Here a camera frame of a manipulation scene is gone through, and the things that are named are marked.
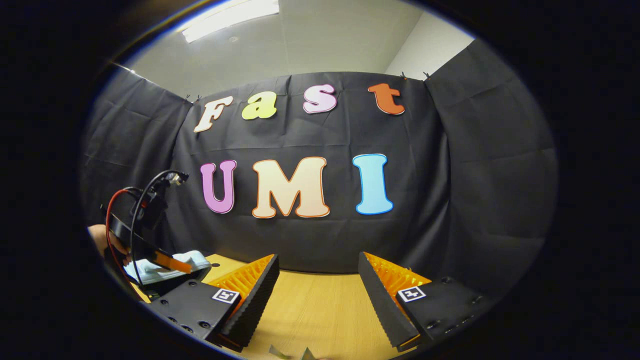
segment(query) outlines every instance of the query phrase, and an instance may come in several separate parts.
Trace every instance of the red cable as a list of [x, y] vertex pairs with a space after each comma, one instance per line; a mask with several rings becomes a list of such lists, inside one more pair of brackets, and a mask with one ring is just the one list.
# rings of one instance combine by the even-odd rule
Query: red cable
[[105, 226], [107, 228], [107, 244], [109, 245], [109, 249], [111, 249], [111, 255], [113, 255], [113, 259], [115, 260], [116, 264], [118, 265], [118, 268], [120, 269], [120, 271], [122, 272], [122, 275], [124, 276], [125, 280], [128, 279], [127, 274], [125, 274], [122, 265], [120, 264], [120, 262], [118, 261], [118, 258], [116, 257], [116, 253], [113, 250], [113, 245], [111, 244], [111, 237], [109, 236], [110, 233], [110, 227], [109, 227], [109, 219], [111, 218], [111, 206], [113, 205], [115, 199], [122, 193], [125, 192], [129, 192], [128, 190], [118, 190], [115, 194], [113, 194], [113, 196], [111, 197], [111, 200], [109, 201], [109, 206], [107, 206], [107, 220], [105, 223]]

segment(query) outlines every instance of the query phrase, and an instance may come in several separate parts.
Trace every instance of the ceiling light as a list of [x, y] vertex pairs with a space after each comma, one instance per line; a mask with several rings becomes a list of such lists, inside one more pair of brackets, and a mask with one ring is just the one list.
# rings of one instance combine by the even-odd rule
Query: ceiling light
[[230, 1], [190, 20], [186, 23], [187, 28], [182, 31], [182, 34], [187, 42], [191, 43], [231, 25], [276, 14], [279, 11], [278, 0]]

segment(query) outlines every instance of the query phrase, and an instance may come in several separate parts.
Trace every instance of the ceiling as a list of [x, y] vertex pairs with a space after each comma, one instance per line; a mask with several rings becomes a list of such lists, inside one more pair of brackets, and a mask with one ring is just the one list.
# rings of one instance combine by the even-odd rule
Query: ceiling
[[190, 44], [169, 31], [123, 65], [179, 96], [191, 94], [189, 100], [288, 74], [384, 73], [424, 12], [396, 0], [279, 3], [279, 14]]

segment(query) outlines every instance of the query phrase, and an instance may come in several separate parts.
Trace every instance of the table surface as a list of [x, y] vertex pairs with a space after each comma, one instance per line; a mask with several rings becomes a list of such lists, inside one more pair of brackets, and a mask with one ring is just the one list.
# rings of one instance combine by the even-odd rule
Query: table surface
[[[216, 254], [207, 260], [220, 266], [212, 267], [203, 282], [246, 264]], [[413, 350], [391, 347], [358, 274], [285, 270], [280, 271], [249, 346], [241, 353], [222, 349], [251, 360], [277, 360], [269, 353], [271, 345], [292, 360], [300, 359], [307, 347], [315, 358], [333, 360], [386, 360]]]

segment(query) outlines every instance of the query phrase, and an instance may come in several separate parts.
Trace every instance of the purple letter u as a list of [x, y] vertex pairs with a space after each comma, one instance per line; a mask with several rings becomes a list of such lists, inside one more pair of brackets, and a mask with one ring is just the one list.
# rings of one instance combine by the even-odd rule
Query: purple letter u
[[206, 163], [200, 167], [202, 173], [202, 192], [204, 193], [204, 201], [214, 213], [225, 214], [234, 207], [234, 169], [236, 168], [235, 160], [222, 161], [220, 170], [225, 177], [225, 198], [216, 199], [213, 192], [213, 173], [216, 171], [216, 165]]

